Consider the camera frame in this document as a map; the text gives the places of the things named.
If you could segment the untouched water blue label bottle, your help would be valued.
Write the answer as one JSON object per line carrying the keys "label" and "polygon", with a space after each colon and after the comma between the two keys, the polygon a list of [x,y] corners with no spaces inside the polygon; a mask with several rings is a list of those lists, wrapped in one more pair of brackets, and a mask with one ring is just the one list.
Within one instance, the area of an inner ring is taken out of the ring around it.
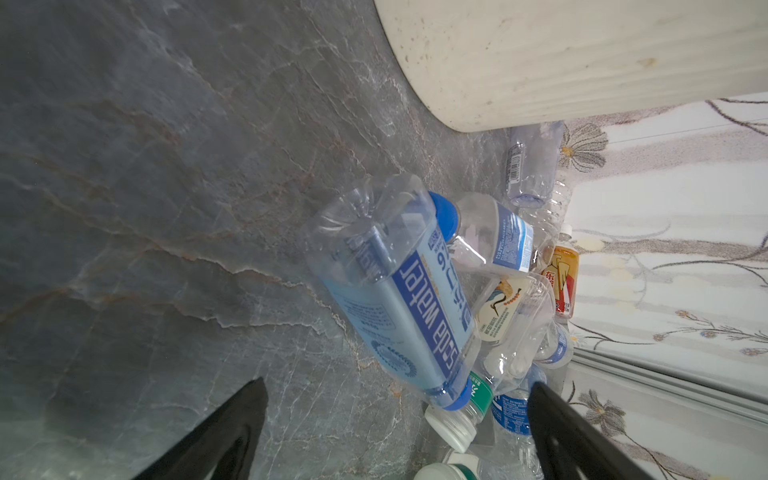
{"label": "untouched water blue label bottle", "polygon": [[496,276],[533,268],[530,224],[488,194],[468,192],[451,200],[435,192],[438,226],[456,268]]}

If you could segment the Pepsi blue label bottle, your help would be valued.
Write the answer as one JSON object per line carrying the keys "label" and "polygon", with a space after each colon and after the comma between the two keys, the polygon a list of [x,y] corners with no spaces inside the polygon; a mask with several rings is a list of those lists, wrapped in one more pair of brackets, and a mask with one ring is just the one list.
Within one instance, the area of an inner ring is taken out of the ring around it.
{"label": "Pepsi blue label bottle", "polygon": [[534,363],[543,369],[562,368],[571,361],[574,350],[574,341],[568,329],[552,321],[545,330],[545,336],[535,354]]}

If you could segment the soda water blue label bottle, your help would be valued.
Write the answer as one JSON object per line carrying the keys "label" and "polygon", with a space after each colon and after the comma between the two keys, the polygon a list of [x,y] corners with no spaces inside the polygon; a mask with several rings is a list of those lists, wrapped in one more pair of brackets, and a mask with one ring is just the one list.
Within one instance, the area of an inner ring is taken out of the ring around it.
{"label": "soda water blue label bottle", "polygon": [[320,209],[298,243],[381,366],[431,405],[470,399],[475,324],[422,180],[366,176]]}

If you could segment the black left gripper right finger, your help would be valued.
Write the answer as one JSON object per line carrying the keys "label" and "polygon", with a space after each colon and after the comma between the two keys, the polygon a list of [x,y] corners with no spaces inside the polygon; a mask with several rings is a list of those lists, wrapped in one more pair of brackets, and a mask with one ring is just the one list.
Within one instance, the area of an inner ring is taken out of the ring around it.
{"label": "black left gripper right finger", "polygon": [[651,479],[542,382],[531,388],[527,416],[546,480]]}

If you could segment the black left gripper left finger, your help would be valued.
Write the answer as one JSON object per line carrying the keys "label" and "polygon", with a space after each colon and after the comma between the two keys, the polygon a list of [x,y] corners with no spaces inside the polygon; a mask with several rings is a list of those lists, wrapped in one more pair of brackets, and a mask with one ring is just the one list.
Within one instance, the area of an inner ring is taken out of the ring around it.
{"label": "black left gripper left finger", "polygon": [[247,479],[266,420],[263,378],[246,383],[138,479]]}

